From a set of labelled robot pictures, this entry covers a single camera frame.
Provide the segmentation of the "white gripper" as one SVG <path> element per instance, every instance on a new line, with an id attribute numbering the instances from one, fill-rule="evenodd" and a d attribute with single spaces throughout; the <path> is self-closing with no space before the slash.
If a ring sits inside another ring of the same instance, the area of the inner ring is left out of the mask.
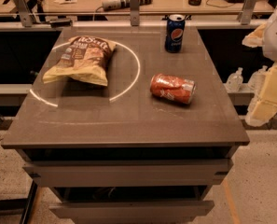
<path id="1" fill-rule="evenodd" d="M 265 57 L 277 62 L 277 9 L 266 23 L 246 35 L 242 44 L 262 47 Z M 277 63 L 258 77 L 257 90 L 248 106 L 245 122 L 253 127 L 268 123 L 277 114 Z"/>

